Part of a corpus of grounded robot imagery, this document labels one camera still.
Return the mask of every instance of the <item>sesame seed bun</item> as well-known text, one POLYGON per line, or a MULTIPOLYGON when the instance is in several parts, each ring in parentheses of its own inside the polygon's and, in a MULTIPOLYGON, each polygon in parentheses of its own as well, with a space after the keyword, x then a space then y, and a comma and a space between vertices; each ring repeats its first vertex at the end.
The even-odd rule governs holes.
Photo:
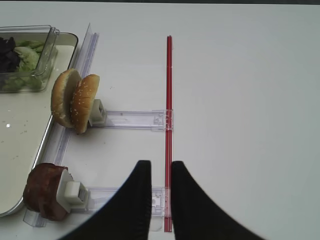
POLYGON ((100 77, 86 76, 78 82, 71 102, 71 121, 75 131, 82 134, 87 130, 89 116, 94 104, 100 77))
POLYGON ((51 113, 54 120, 66 128, 72 128, 71 100, 77 83, 81 81, 78 71, 70 68, 59 75, 51 92, 51 113))

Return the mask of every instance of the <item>salad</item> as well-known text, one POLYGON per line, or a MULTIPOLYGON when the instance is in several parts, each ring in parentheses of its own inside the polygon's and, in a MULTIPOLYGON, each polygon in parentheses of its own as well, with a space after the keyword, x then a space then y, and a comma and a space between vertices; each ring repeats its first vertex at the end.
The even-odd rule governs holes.
MULTIPOLYGON (((0 74, 32 72, 36 69, 44 42, 35 40, 15 41, 13 37, 0 37, 0 74)), ((39 90, 42 81, 36 77, 1 77, 0 90, 5 92, 18 91, 23 87, 39 90)))

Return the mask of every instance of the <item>clear plastic container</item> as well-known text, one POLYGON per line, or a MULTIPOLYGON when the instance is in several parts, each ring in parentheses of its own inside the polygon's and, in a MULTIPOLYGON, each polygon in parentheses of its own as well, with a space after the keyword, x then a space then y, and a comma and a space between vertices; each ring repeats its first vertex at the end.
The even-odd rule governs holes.
POLYGON ((20 58, 14 72, 0 72, 0 93, 44 90, 57 55, 59 34, 50 25, 0 27, 0 38, 12 37, 16 45, 14 52, 20 58))

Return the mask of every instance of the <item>metal tray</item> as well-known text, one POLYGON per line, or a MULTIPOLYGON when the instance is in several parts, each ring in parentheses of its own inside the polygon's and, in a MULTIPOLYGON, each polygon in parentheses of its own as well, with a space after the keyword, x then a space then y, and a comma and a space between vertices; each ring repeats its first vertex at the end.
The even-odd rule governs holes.
POLYGON ((28 174, 39 163, 52 131, 51 90, 59 74, 77 59, 78 37, 61 33, 48 84, 41 92, 0 95, 0 217, 23 206, 28 174))

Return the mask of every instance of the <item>red stick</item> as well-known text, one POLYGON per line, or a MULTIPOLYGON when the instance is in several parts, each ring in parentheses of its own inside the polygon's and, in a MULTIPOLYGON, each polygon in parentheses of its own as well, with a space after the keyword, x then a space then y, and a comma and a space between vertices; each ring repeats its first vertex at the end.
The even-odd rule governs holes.
POLYGON ((167 126, 165 130, 165 207, 166 216, 164 217, 164 231, 172 232, 172 218, 170 208, 170 189, 171 189, 171 164, 172 164, 172 37, 166 39, 166 110, 167 126))

